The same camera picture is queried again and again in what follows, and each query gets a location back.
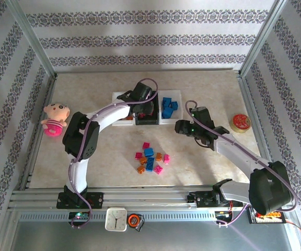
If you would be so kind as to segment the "round red gold tin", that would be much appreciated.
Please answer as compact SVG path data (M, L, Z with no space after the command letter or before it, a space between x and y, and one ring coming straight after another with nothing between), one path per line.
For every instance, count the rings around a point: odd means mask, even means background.
M233 131L245 133L251 128L251 120L245 114L236 114L231 118L229 125Z

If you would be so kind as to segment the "white plastic container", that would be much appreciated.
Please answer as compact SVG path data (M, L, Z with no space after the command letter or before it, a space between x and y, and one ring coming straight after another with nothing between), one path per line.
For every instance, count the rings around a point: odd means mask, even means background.
M162 111L163 111L162 101L164 97L171 98L171 101L176 101L178 103L178 109L173 111L172 116L169 119L162 118ZM160 125L175 124L177 120L183 119L183 104L182 104L180 90L159 90L158 104L159 104Z
M113 92L112 93L112 101L115 101L116 98L120 95L124 94L124 92ZM135 125L135 117L133 116L133 120L125 120L125 118L120 119L112 124L112 126L134 126Z

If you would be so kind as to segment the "white square clock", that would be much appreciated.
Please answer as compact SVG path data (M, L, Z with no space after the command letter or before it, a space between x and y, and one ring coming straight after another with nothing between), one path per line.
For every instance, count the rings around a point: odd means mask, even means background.
M125 232L127 229L127 210L111 207L107 209L105 229L109 232Z

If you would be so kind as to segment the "black plastic container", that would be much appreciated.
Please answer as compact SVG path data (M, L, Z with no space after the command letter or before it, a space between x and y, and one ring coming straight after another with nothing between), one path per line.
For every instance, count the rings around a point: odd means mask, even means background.
M135 124L137 126L142 125L159 125L159 103L158 95L150 101L153 104L153 112L150 115L145 115L144 117L137 116L135 118Z

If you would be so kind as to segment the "grey metal sheet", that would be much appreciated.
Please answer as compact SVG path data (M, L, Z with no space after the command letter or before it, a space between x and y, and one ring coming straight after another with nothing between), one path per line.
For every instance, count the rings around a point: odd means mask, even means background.
M282 224L253 225L240 218L228 228L213 222L146 222L140 232L109 232L91 222L20 222L11 251L292 251Z

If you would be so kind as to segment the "pink plush doll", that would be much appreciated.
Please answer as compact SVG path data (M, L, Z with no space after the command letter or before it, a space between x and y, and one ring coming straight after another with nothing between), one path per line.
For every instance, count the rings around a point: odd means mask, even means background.
M47 118L40 122L44 134L51 138L60 136L63 129L67 126L66 120L70 112L68 106L59 103L52 103L44 107L44 113L47 115Z

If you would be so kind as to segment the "black power distribution board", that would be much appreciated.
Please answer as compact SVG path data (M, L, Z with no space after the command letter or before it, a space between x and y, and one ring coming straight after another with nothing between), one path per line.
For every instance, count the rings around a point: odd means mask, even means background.
M274 211L266 215L258 213L252 207L247 208L247 216L250 224L285 224L283 212Z

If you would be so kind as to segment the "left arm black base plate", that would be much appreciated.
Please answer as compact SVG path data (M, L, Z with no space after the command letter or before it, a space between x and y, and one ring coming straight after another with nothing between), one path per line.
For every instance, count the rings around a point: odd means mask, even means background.
M87 192L86 198L92 209L101 209L103 204L102 192ZM77 194L70 195L60 192L56 203L57 209L88 209L89 206Z

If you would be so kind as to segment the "aluminium side rail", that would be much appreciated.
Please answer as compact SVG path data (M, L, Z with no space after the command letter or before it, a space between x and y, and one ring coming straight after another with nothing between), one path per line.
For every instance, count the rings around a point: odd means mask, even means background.
M35 127L33 128L31 140L29 143L28 154L26 157L25 166L19 177L19 181L16 186L16 190L25 190L28 186L28 178L33 173L36 159L38 156L41 139L43 136L43 129L42 129L42 125L40 124L40 121L45 118L45 113L43 111L44 107L47 106L52 100L55 82L56 82L56 76L49 77L43 100L40 103L39 108L36 110L38 113L38 115L36 116L37 120L35 123Z
M267 170L271 170L272 157L268 150L267 141L265 140L262 127L258 120L258 114L255 110L247 83L241 77L237 78L241 95L247 110L248 119L250 120L250 128L245 133L247 139L244 145L247 146L255 155L258 155L259 163L264 162L263 168L269 166Z

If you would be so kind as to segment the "aluminium frame post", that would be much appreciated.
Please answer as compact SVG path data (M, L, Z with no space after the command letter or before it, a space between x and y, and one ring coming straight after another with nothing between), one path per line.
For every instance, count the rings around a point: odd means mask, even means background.
M54 70L48 56L46 55L43 46L41 45L37 35L35 34L30 22L28 21L26 14L21 8L19 1L5 0L5 3L9 8L10 12L12 13L13 17L15 18L16 22L20 26L27 41L29 42L34 52L36 53L36 56L38 57L39 61L43 65L45 71L48 73L50 77L55 79L57 73Z
M272 31L275 22L278 20L287 2L288 0L274 0L274 3L271 6L271 9L266 17L265 22L261 26L261 29L258 32L257 37L253 42L253 45L249 50L244 63L242 64L240 70L238 71L239 77L243 78L244 76L247 75L247 72L251 68L255 58L259 54L262 46L264 45L266 39L268 38L270 32Z

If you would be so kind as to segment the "aluminium mounting rail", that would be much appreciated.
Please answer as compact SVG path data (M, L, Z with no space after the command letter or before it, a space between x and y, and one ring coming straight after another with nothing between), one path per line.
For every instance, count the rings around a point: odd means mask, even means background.
M124 207L128 210L196 210L196 203L187 203L191 192L211 191L212 186L146 186L97 187L88 192L102 193L102 209ZM56 211L62 188L15 190L7 206L8 211Z

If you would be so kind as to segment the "small lit circuit board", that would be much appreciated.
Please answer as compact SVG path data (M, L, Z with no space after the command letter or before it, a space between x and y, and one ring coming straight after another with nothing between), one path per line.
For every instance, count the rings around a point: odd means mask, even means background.
M89 218L89 213L88 212L70 212L68 219L69 220L87 220Z

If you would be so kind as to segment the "orange black tape measure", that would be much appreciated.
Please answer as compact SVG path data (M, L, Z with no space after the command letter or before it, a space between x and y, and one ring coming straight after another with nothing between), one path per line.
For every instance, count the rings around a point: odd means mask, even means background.
M140 232L145 223L145 218L141 214L132 213L128 216L127 224L130 228Z

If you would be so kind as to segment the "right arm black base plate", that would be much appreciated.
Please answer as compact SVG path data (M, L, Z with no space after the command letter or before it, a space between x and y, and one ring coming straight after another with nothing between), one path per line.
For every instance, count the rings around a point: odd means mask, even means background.
M194 202L197 208L230 207L230 201L214 190L189 192L187 203Z

